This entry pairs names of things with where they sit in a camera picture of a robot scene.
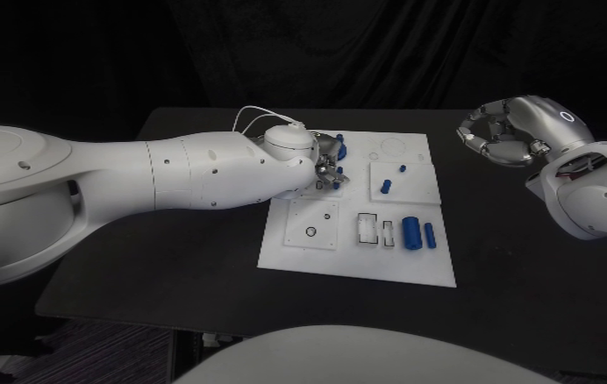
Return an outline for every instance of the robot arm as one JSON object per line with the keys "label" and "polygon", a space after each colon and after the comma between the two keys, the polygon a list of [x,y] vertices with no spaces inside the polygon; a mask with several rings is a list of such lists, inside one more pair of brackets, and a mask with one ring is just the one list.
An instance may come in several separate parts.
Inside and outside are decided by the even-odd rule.
{"label": "robot arm", "polygon": [[[470,128],[488,119],[490,140]],[[514,138],[516,130],[529,136]],[[556,102],[519,96],[480,106],[461,126],[458,136],[480,155],[506,167],[524,167],[534,159],[547,165],[526,186],[543,200],[562,229],[579,239],[607,236],[607,143],[594,137],[579,118]]]}
{"label": "robot arm", "polygon": [[227,209],[299,196],[317,177],[346,181],[334,171],[340,146],[297,122],[255,140],[204,132],[100,144],[0,127],[0,283],[41,268],[124,216]]}

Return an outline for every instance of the floor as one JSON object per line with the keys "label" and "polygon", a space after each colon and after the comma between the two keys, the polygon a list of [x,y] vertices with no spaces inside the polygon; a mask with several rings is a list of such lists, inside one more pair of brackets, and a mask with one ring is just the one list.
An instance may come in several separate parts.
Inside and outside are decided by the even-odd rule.
{"label": "floor", "polygon": [[[72,320],[43,338],[53,353],[13,356],[0,372],[15,384],[165,384],[170,336],[157,328]],[[537,372],[563,384],[607,384],[604,377]]]}

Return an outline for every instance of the white cable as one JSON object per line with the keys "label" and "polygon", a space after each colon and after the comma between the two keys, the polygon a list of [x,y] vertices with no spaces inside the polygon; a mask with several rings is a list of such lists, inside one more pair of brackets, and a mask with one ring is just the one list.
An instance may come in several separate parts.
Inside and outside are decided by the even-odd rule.
{"label": "white cable", "polygon": [[263,117],[275,117],[275,115],[273,114],[262,114],[262,115],[259,115],[252,121],[250,121],[250,123],[246,125],[246,128],[242,130],[242,135],[243,135],[243,133],[246,132],[246,130],[249,129],[249,127],[252,126],[252,123],[259,119],[259,118],[263,118]]}
{"label": "white cable", "polygon": [[262,108],[259,106],[246,105],[246,106],[242,106],[240,110],[237,111],[236,119],[233,120],[233,127],[232,127],[233,132],[236,131],[236,124],[237,124],[237,118],[240,117],[240,112],[243,110],[246,110],[248,108],[250,108],[253,110],[263,110],[269,114],[273,114],[276,117],[279,117],[284,121],[288,121],[289,123],[302,125],[302,123],[299,123],[298,121],[295,121],[292,118],[286,117],[285,115],[276,114],[275,112],[272,112],[271,110],[266,110],[265,108]]}

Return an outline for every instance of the black table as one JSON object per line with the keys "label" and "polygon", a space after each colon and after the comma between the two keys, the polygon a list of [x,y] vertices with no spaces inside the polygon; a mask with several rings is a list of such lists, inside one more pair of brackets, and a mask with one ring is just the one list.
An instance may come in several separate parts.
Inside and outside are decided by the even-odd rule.
{"label": "black table", "polygon": [[[138,138],[227,130],[235,112],[155,110]],[[533,168],[498,167],[461,145],[455,127],[465,111],[282,113],[314,129],[426,134],[458,287],[256,268],[262,203],[162,210],[106,225],[64,257],[37,313],[233,336],[361,325],[526,366],[607,373],[607,242],[573,239],[552,222],[523,186]],[[261,121],[250,134],[269,125]]]}

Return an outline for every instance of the white board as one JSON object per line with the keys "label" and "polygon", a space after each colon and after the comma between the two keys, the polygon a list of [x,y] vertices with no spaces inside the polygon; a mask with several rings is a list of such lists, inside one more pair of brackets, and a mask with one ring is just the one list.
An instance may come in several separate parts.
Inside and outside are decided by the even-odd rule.
{"label": "white board", "polygon": [[[455,287],[426,136],[389,132],[318,132],[344,135],[347,155],[337,166],[343,167],[350,181],[338,190],[318,190],[312,183],[297,199],[272,199],[258,267]],[[392,173],[402,164],[406,171]],[[390,179],[383,178],[386,174],[393,174],[395,179],[390,180],[389,193],[382,195],[376,191],[383,179]],[[289,206],[297,203],[292,202],[302,202],[304,206],[305,222],[299,224],[292,219],[289,221],[289,214],[295,217]],[[357,243],[359,213],[376,215],[377,245]],[[432,224],[436,248],[426,248],[426,237],[421,231],[423,247],[415,251],[405,249],[403,217],[416,217],[421,225]],[[393,225],[395,246],[390,248],[383,246],[385,221]],[[310,238],[305,243],[308,227],[314,227],[315,237],[327,237],[323,242]],[[285,244],[288,239],[297,246]]]}

